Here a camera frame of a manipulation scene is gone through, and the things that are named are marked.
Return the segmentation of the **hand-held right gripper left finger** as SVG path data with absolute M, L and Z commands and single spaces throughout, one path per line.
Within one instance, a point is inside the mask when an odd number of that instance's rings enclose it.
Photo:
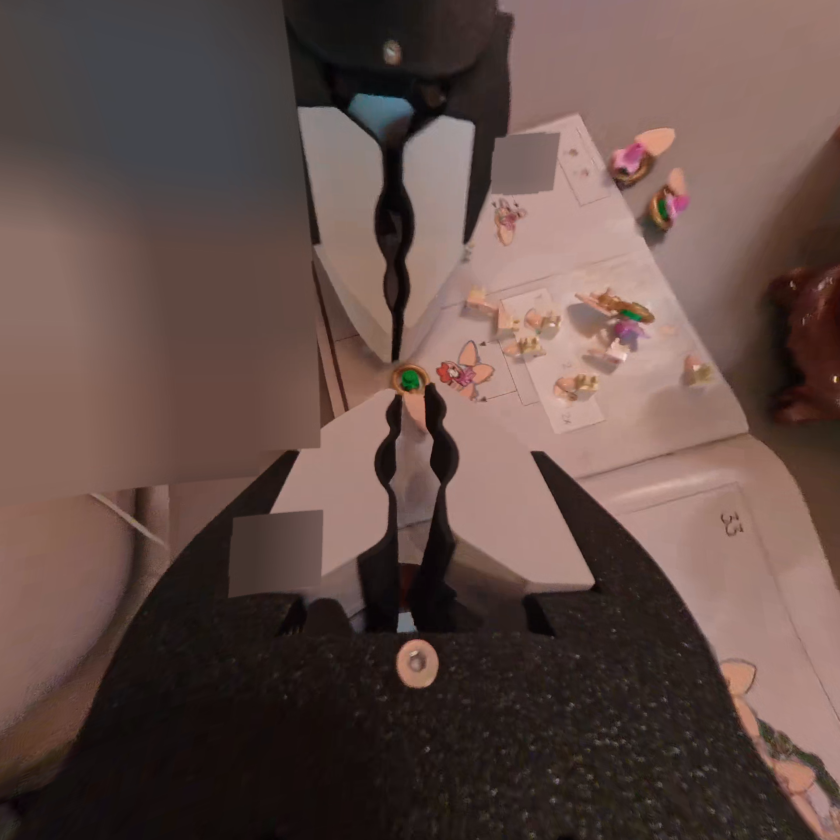
M 336 601 L 356 631 L 372 628 L 371 606 L 393 618 L 399 610 L 396 500 L 376 455 L 399 436 L 402 411 L 397 394 L 378 392 L 331 421 L 320 448 L 297 455 L 270 510 L 321 513 L 320 577 L 297 592 L 307 604 Z

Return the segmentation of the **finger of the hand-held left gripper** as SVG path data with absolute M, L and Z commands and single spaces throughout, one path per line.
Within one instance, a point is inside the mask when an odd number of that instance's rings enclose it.
M 414 227 L 405 257 L 409 294 L 403 314 L 402 361 L 431 329 L 442 289 L 464 252 L 474 138 L 472 122 L 435 119 L 404 145 L 403 184 Z
M 318 226 L 316 254 L 358 335 L 389 361 L 393 316 L 375 234 L 384 185 L 381 147 L 337 108 L 300 108 L 298 120 Z

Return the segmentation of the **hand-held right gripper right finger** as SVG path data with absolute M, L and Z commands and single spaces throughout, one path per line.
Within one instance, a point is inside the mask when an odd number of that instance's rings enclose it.
M 526 446 L 428 384 L 420 398 L 420 629 L 488 625 L 533 595 L 588 592 L 594 575 Z

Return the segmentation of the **grey desk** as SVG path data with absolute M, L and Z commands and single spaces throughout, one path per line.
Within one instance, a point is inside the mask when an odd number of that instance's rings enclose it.
M 500 2 L 515 140 L 559 138 L 490 285 L 551 291 L 560 341 L 504 424 L 654 559 L 742 724 L 838 768 L 838 421 L 780 425 L 771 281 L 838 262 L 838 2 Z M 676 167 L 687 210 L 648 205 Z M 620 341 L 615 370 L 590 363 Z M 693 354 L 715 368 L 683 383 Z

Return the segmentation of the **brick building instruction booklet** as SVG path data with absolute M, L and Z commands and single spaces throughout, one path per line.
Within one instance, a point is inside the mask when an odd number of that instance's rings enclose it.
M 436 384 L 466 477 L 451 570 L 476 613 L 539 596 L 555 635 L 479 642 L 466 665 L 488 711 L 401 778 L 406 838 L 838 838 L 838 590 L 802 495 L 753 438 L 659 270 L 581 117 L 507 138 L 549 141 L 551 189 L 492 192 L 455 263 L 474 130 L 441 117 L 408 139 L 420 256 L 452 272 L 408 305 L 407 365 L 385 361 L 385 258 L 357 220 L 384 186 L 374 135 L 301 108 L 321 243 L 317 277 L 337 416 L 375 449 L 404 371 Z

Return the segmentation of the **brown glossy figurine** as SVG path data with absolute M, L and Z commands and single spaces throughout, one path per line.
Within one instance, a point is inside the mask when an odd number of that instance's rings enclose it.
M 802 267 L 774 278 L 770 299 L 784 317 L 784 347 L 797 381 L 778 395 L 780 424 L 839 418 L 839 265 Z

